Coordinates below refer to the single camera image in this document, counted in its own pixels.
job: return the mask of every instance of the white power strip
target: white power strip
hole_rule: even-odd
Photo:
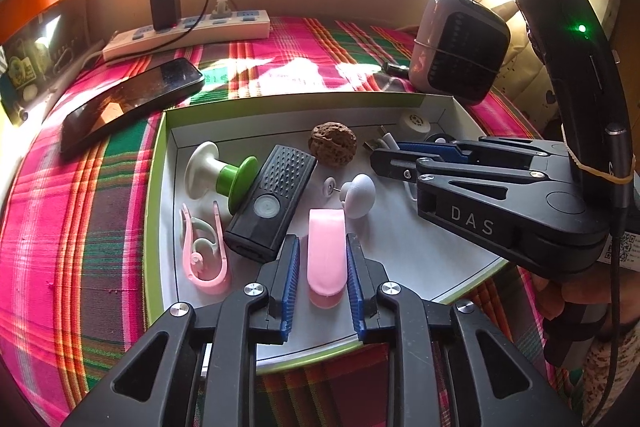
[[[180,23],[159,32],[153,26],[119,33],[102,50],[104,60],[115,60],[123,55],[144,53],[175,39],[195,24],[198,17],[186,17]],[[231,12],[227,17],[207,15],[188,35],[163,50],[197,46],[208,42],[243,41],[269,37],[271,20],[265,10]]]

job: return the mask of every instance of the metal pivot screw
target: metal pivot screw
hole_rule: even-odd
[[[398,295],[400,289],[400,285],[397,282],[387,281],[382,283],[382,293],[385,295]]]
[[[186,315],[188,311],[189,311],[189,305],[186,302],[176,302],[170,308],[170,313],[174,317],[182,317],[183,315]]]
[[[262,286],[259,282],[250,282],[247,286],[244,287],[244,293],[246,293],[250,297],[260,295],[262,292],[264,292],[264,286]]]
[[[473,302],[471,302],[469,299],[461,299],[460,301],[456,302],[456,308],[461,313],[471,313],[476,309],[476,305],[473,304]]]

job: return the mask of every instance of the black cable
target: black cable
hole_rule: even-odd
[[[584,424],[590,427],[602,411],[616,380],[618,369],[618,348],[620,347],[620,237],[611,238],[611,352],[609,356],[609,374],[607,383],[602,391],[602,397]]]
[[[165,42],[164,44],[160,44],[159,46],[155,46],[153,48],[149,48],[148,50],[144,50],[141,52],[134,52],[134,53],[129,53],[126,55],[120,55],[119,57],[113,57],[110,58],[110,60],[105,60],[101,65],[104,64],[109,64],[110,62],[113,62],[114,60],[123,60],[124,58],[132,58],[132,57],[138,57],[139,55],[147,55],[149,53],[153,53],[156,52],[158,50],[161,50],[162,48],[169,46],[170,44],[175,44],[177,41],[179,41],[180,39],[186,37],[189,33],[191,33],[195,27],[200,24],[201,20],[204,18],[204,15],[207,13],[207,6],[209,6],[209,0],[206,0],[204,3],[204,7],[202,8],[202,12],[200,13],[200,16],[198,17],[198,19],[196,20],[195,24],[187,29],[187,31],[185,31],[184,33],[181,33],[180,35],[178,35],[175,39],[172,39],[168,42]]]

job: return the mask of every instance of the pink clip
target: pink clip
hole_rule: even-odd
[[[344,211],[322,208],[309,211],[306,256],[309,299],[319,308],[333,308],[347,284],[347,241]]]
[[[226,293],[231,286],[231,270],[226,259],[225,244],[222,241],[222,224],[217,201],[213,203],[216,220],[216,245],[204,238],[194,239],[193,222],[186,204],[182,204],[182,218],[185,222],[184,243],[182,245],[182,269],[199,290],[209,295]],[[198,252],[209,250],[205,255]]]

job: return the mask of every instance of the plaid blanket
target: plaid blanket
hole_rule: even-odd
[[[206,76],[204,89],[186,104],[322,90],[413,90],[380,68],[385,60],[409,63],[413,41],[406,34],[298,18],[274,19],[272,27],[263,41],[196,46],[96,68],[44,122],[2,218],[0,353],[50,425],[59,425],[145,330],[143,219],[159,115],[65,164],[60,125],[73,108],[174,57],[187,57]],[[535,134],[494,90],[469,111],[488,134]],[[541,319],[527,273],[508,267],[470,297],[562,396],[575,391],[579,375],[570,378],[543,360]],[[385,347],[365,347],[258,378],[258,425],[384,425],[386,357]],[[442,401],[448,425],[446,394]]]

